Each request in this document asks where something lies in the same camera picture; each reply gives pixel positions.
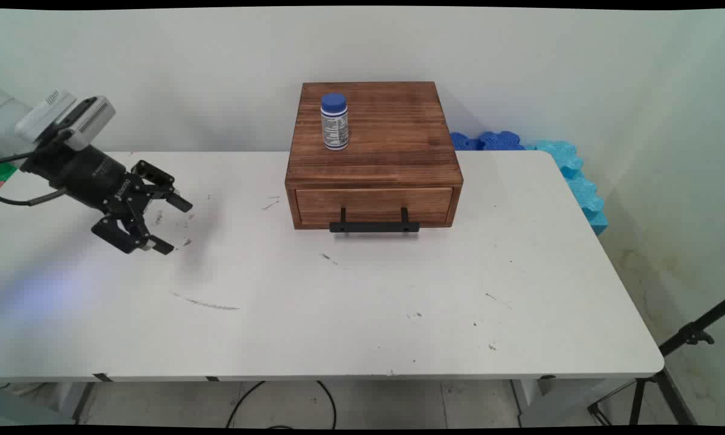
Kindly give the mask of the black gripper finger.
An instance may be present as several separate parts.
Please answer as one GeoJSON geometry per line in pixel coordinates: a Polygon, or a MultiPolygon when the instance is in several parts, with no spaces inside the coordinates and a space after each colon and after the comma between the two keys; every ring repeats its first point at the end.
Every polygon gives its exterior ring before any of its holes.
{"type": "Polygon", "coordinates": [[[144,220],[146,208],[120,212],[101,208],[100,211],[103,217],[92,226],[92,233],[122,253],[130,254],[135,250],[143,250],[170,254],[175,250],[174,245],[150,234],[144,220]]]}
{"type": "Polygon", "coordinates": [[[164,200],[183,213],[192,209],[193,205],[175,188],[175,177],[157,166],[139,160],[130,173],[135,176],[133,189],[138,195],[147,196],[150,200],[164,200]]]}

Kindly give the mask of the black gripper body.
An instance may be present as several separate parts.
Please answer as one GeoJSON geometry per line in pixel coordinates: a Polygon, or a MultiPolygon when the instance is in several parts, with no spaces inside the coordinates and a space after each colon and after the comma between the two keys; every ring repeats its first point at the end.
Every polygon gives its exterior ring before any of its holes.
{"type": "Polygon", "coordinates": [[[39,147],[26,157],[22,171],[41,176],[55,190],[23,201],[24,206],[33,207],[67,195],[97,210],[129,210],[120,199],[121,188],[131,182],[127,169],[92,145],[80,151],[62,143],[39,147]]]}

